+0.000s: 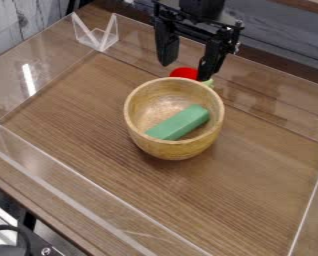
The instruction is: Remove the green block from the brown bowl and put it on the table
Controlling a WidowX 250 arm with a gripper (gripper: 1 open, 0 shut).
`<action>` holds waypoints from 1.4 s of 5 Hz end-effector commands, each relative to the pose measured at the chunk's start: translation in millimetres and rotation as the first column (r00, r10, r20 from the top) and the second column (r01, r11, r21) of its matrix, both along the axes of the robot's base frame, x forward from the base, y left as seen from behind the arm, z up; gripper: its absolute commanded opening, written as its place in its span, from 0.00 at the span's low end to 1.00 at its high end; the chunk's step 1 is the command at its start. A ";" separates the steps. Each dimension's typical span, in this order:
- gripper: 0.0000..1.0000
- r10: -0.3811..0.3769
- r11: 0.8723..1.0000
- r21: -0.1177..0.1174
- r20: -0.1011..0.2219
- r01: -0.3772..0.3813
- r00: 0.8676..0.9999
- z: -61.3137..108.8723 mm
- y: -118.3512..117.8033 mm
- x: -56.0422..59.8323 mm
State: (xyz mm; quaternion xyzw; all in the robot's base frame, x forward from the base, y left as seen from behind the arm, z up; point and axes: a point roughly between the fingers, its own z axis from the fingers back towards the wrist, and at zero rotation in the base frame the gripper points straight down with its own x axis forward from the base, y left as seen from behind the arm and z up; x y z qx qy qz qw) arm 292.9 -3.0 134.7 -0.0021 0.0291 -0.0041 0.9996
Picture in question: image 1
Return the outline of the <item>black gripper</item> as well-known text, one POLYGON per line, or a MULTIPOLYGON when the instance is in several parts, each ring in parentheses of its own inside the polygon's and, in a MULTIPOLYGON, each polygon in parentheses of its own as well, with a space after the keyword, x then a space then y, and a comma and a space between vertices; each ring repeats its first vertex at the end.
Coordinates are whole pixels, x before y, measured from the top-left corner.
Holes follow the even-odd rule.
POLYGON ((177 58, 179 36, 205 43, 197 66, 197 80, 219 71, 228 52, 239 45, 243 22, 224 11, 225 0, 152 0, 156 56, 168 66, 177 58))

